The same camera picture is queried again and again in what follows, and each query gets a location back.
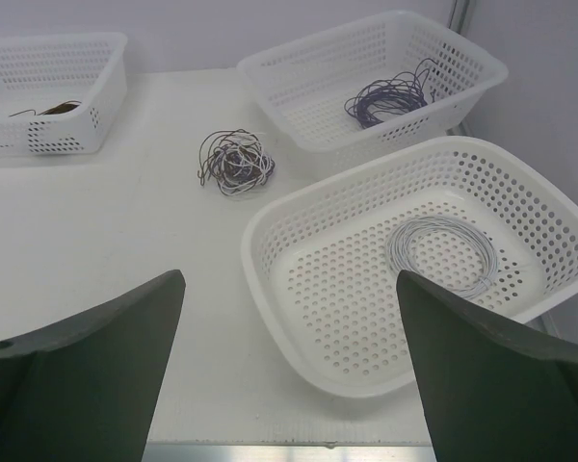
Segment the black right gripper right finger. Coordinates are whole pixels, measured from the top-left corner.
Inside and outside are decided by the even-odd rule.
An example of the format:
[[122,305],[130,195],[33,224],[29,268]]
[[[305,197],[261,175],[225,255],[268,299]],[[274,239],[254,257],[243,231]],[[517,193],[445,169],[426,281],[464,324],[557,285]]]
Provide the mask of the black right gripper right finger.
[[408,270],[396,284],[439,461],[578,461],[578,345]]

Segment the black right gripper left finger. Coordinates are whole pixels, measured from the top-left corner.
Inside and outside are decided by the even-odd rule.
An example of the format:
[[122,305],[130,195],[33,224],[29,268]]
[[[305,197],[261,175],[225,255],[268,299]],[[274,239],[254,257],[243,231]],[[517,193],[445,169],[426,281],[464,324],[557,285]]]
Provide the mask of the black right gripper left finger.
[[0,341],[0,461],[140,461],[182,311],[178,269]]

